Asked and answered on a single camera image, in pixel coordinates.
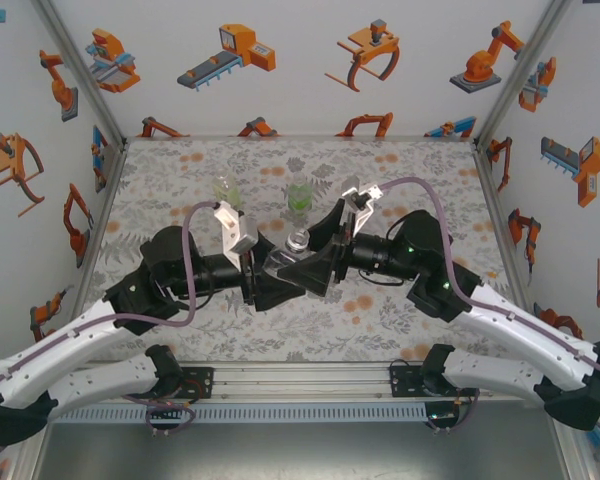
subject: small glass bottle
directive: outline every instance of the small glass bottle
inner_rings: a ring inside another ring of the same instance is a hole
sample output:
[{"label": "small glass bottle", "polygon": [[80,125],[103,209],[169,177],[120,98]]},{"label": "small glass bottle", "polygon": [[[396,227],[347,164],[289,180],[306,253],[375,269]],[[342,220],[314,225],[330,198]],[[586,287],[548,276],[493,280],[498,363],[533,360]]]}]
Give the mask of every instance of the small glass bottle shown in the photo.
[{"label": "small glass bottle", "polygon": [[269,252],[262,268],[272,277],[278,278],[278,270],[293,265],[310,255],[309,232],[304,228],[299,228],[289,234],[284,247],[276,247]]},{"label": "small glass bottle", "polygon": [[311,210],[313,188],[302,172],[293,174],[291,183],[287,189],[288,205],[296,215],[304,215]]},{"label": "small glass bottle", "polygon": [[219,202],[224,200],[233,208],[240,208],[242,205],[240,191],[231,170],[224,167],[218,170],[211,185],[213,186],[213,193],[216,196],[216,200]]}]

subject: table surface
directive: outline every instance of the table surface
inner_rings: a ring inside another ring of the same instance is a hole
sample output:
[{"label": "table surface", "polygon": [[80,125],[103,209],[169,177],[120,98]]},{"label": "table surface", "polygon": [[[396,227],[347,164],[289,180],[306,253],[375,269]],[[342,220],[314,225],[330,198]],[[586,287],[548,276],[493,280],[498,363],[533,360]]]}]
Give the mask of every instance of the table surface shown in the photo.
[{"label": "table surface", "polygon": [[[181,224],[191,205],[213,199],[211,179],[219,165],[233,170],[243,210],[278,245],[292,228],[312,225],[328,213],[342,181],[352,174],[363,182],[424,178],[442,198],[454,259],[511,297],[469,143],[185,138],[130,144],[87,306],[137,268],[140,245],[161,228]],[[306,218],[294,217],[286,206],[286,186],[298,171],[313,184],[313,208]],[[384,235],[409,211],[433,212],[433,204],[416,185],[394,188],[377,206],[364,232]],[[194,215],[191,231],[202,254],[221,251],[221,229],[210,211]],[[409,284],[371,285],[350,272],[344,282],[332,285],[326,298],[309,294],[261,313],[243,305],[239,291],[224,291],[197,312],[190,326],[156,327],[101,359],[128,358],[156,343],[191,361],[417,360],[434,343],[485,355],[504,352],[483,337],[420,313],[406,299],[408,289]]]}]

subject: metal floor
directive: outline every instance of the metal floor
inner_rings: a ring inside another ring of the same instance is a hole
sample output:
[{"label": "metal floor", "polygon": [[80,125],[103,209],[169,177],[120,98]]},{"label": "metal floor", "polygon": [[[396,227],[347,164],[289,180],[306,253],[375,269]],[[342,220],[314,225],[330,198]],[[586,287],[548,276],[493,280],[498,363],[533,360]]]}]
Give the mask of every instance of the metal floor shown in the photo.
[{"label": "metal floor", "polygon": [[484,402],[434,436],[421,423],[204,424],[171,438],[141,425],[51,427],[38,480],[557,480],[547,416]]}]

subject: floral tablecloth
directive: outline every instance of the floral tablecloth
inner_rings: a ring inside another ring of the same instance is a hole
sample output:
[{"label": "floral tablecloth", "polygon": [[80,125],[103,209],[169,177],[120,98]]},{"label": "floral tablecloth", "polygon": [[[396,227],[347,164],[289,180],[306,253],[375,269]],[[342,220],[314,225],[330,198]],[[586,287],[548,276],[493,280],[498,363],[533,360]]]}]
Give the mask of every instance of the floral tablecloth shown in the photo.
[{"label": "floral tablecloth", "polygon": [[[211,179],[219,165],[233,170],[243,210],[276,244],[294,226],[321,219],[338,199],[342,181],[352,174],[363,182],[422,177],[442,197],[455,260],[510,297],[468,143],[186,138],[130,144],[87,305],[138,266],[142,243],[163,227],[181,224],[191,205],[213,199]],[[313,185],[313,209],[305,219],[294,217],[286,205],[286,186],[298,171]],[[424,190],[415,185],[394,188],[377,205],[364,232],[384,234],[415,209],[433,212]],[[191,231],[203,254],[220,252],[220,225],[211,211],[196,214]],[[181,360],[196,361],[422,359],[440,342],[480,354],[503,352],[480,336],[418,312],[406,299],[408,289],[408,284],[371,285],[350,272],[344,282],[332,285],[326,298],[309,294],[263,313],[243,305],[239,291],[224,291],[198,311],[189,327],[156,327],[102,359],[127,358],[155,343],[170,345]]]}]

